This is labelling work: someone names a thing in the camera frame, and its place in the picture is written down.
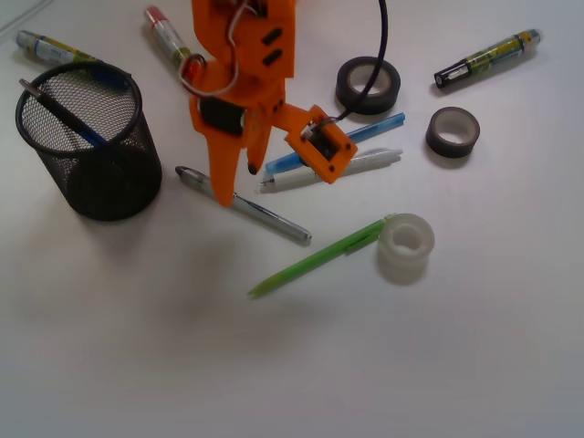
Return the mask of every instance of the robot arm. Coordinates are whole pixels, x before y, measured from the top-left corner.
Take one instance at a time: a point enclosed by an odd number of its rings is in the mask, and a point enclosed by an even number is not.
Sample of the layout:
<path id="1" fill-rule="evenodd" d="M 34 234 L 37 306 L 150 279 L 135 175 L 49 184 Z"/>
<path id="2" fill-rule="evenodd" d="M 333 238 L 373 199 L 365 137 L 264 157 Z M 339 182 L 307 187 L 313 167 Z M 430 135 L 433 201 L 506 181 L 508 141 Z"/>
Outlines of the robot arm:
<path id="1" fill-rule="evenodd" d="M 325 123 L 322 109 L 286 104 L 285 80 L 294 75 L 295 2 L 193 0 L 195 33 L 215 59 L 184 85 L 193 94 L 193 126 L 207 139 L 211 182 L 223 206 L 233 201 L 240 151 L 247 149 L 248 169 L 256 174 L 272 127 L 287 132 L 288 144 L 327 183 L 357 152 L 336 124 Z"/>

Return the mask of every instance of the white pen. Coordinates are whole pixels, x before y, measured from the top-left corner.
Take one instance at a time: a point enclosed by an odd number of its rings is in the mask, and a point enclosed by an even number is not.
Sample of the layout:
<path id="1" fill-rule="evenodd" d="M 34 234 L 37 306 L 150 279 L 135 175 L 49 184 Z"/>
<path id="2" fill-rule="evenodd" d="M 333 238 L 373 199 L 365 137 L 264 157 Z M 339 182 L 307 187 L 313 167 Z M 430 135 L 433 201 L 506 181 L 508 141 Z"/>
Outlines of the white pen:
<path id="1" fill-rule="evenodd" d="M 373 149 L 357 155 L 350 161 L 349 166 L 342 176 L 352 175 L 353 173 L 371 171 L 386 167 L 393 162 L 398 162 L 403 151 L 401 149 Z M 277 192 L 280 190 L 303 187 L 322 180 L 309 167 L 301 167 L 293 171 L 276 173 L 267 176 L 259 185 L 266 192 Z"/>
<path id="2" fill-rule="evenodd" d="M 181 177 L 183 183 L 189 187 L 193 187 L 198 192 L 204 193 L 208 197 L 215 199 L 213 188 L 211 187 L 211 179 L 207 175 L 200 173 L 195 169 L 183 166 L 177 166 L 175 170 Z M 286 218 L 278 214 L 270 212 L 261 205 L 247 201 L 237 193 L 234 193 L 234 201 L 229 208 L 253 217 L 257 221 L 276 229 L 283 235 L 290 237 L 302 245 L 310 245 L 312 234 L 309 230 L 288 221 Z"/>

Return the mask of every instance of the black cable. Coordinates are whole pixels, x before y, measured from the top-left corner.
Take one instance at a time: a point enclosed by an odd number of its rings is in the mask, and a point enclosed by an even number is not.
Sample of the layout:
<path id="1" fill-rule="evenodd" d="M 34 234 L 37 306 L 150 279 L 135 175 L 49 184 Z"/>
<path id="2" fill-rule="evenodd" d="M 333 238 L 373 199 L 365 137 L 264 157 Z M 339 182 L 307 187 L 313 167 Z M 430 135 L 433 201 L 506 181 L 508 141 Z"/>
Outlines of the black cable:
<path id="1" fill-rule="evenodd" d="M 381 46 L 380 46 L 380 54 L 377 56 L 377 62 L 375 63 L 375 68 L 371 73 L 371 77 L 367 82 L 367 85 L 363 89 L 363 91 L 359 94 L 359 96 L 355 99 L 355 101 L 349 105 L 337 118 L 335 121 L 341 121 L 349 116 L 351 113 L 355 112 L 355 109 L 361 104 L 361 102 L 367 97 L 377 77 L 380 74 L 381 66 L 383 64 L 383 59 L 385 58 L 385 49 L 387 48 L 387 39 L 389 34 L 389 25 L 388 25 L 388 18 L 387 18 L 387 5 L 385 0 L 380 0 L 380 10 L 381 10 Z"/>

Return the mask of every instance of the pen clip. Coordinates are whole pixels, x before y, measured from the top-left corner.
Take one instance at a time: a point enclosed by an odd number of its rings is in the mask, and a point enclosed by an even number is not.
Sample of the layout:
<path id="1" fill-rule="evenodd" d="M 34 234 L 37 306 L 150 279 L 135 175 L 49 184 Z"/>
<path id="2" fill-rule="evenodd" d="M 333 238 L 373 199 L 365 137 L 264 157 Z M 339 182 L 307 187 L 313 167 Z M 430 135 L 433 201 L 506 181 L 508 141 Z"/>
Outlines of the pen clip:
<path id="1" fill-rule="evenodd" d="M 372 244 L 379 238 L 379 233 L 371 233 L 369 235 L 363 236 L 357 242 L 353 242 L 345 248 L 345 256 L 349 256 L 356 251 L 359 251 L 362 247 Z"/>

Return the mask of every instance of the red marker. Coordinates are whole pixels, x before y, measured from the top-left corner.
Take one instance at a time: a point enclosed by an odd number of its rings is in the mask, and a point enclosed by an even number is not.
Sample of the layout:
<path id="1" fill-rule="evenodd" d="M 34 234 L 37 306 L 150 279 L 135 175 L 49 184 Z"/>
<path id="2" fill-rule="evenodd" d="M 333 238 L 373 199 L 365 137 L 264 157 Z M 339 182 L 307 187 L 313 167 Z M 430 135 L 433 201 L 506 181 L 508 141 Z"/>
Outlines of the red marker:
<path id="1" fill-rule="evenodd" d="M 158 46 L 178 70 L 182 62 L 191 55 L 191 50 L 184 44 L 176 29 L 158 7 L 148 6 L 144 10 L 144 15 L 151 24 L 152 35 Z M 190 81 L 193 81 L 198 66 L 197 63 L 190 65 L 186 73 Z"/>

